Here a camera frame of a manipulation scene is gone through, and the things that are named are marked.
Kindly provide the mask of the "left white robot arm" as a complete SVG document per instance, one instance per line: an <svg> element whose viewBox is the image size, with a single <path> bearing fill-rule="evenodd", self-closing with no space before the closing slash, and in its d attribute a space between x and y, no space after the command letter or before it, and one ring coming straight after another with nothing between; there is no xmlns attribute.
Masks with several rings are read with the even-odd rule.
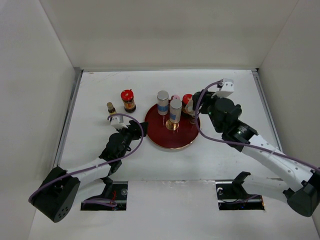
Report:
<svg viewBox="0 0 320 240"><path fill-rule="evenodd" d="M28 202L52 222L60 222L71 210L80 188L98 179L109 180L122 165L122 160L137 150L131 149L130 145L137 140L142 144L148 125L148 122L132 119L109 137L97 159L74 169L53 168Z"/></svg>

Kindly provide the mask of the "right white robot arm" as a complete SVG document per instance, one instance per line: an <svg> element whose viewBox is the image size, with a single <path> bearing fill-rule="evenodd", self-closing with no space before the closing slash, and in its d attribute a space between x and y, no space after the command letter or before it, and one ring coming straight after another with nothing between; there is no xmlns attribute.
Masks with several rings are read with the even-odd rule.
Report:
<svg viewBox="0 0 320 240"><path fill-rule="evenodd" d="M320 203L320 170L289 157L268 143L258 132L239 120L241 106L202 90L192 96L192 109L207 114L221 143L228 144L271 170L281 180L276 181L239 173L232 181L232 192L238 198L262 195L287 203L292 210L311 217Z"/></svg>

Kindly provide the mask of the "white lid spice jar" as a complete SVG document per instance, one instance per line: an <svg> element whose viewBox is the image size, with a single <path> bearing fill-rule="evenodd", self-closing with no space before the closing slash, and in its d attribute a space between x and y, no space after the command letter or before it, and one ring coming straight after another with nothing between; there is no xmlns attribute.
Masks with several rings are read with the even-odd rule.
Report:
<svg viewBox="0 0 320 240"><path fill-rule="evenodd" d="M181 119L182 102L179 99L173 99L170 101L169 120L173 124L178 124Z"/></svg>

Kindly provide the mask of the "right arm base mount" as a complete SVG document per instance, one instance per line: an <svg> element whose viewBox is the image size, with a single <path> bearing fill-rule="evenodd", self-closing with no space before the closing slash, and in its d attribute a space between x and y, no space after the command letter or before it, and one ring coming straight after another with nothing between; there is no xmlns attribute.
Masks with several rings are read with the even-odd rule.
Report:
<svg viewBox="0 0 320 240"><path fill-rule="evenodd" d="M217 204L220 211L265 210L261 195L248 194L243 188L244 181L251 173L243 171L235 179L215 182Z"/></svg>

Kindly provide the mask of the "black cap brown spice bottle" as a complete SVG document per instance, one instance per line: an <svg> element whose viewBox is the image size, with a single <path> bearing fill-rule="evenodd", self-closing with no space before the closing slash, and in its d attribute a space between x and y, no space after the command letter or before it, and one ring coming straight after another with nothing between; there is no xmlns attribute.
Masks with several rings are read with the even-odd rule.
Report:
<svg viewBox="0 0 320 240"><path fill-rule="evenodd" d="M191 115L191 116L190 116L189 122L190 122L192 125L195 125L195 124L196 124L196 118L195 118L194 115Z"/></svg>

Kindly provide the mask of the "black cap grinder bottle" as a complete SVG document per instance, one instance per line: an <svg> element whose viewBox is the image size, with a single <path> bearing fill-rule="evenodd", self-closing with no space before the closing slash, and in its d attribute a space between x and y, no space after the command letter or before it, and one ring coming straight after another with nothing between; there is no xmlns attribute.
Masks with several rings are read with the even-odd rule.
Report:
<svg viewBox="0 0 320 240"><path fill-rule="evenodd" d="M190 98L190 100L188 101L188 103L186 104L185 106L185 111L188 115L190 116L195 116L195 110L193 109L193 104L194 104L194 101L192 98Z"/></svg>

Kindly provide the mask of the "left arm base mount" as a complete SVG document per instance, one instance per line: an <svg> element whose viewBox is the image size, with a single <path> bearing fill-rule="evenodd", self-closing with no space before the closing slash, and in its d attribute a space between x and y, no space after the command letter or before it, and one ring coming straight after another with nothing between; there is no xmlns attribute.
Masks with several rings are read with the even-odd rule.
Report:
<svg viewBox="0 0 320 240"><path fill-rule="evenodd" d="M81 211L126 211L129 183L103 179L102 186L97 186L96 195L91 194L80 205Z"/></svg>

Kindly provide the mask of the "pink cap small jar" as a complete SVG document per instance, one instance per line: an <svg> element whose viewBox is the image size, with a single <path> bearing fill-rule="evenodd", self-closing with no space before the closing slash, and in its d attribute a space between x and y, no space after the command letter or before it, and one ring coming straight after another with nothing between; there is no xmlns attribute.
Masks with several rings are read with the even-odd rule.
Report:
<svg viewBox="0 0 320 240"><path fill-rule="evenodd" d="M172 100L180 100L180 97L179 97L178 95L174 94L174 95L171 96L171 99L170 99L170 100L171 100L171 101L172 101Z"/></svg>

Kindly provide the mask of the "silver lid blue label jar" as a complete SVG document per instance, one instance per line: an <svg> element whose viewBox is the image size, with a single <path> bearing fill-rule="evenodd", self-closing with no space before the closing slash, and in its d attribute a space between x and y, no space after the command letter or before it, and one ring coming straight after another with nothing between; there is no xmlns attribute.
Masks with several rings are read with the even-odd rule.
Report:
<svg viewBox="0 0 320 240"><path fill-rule="evenodd" d="M157 93L157 111L161 116L165 116L169 110L169 94L165 90Z"/></svg>

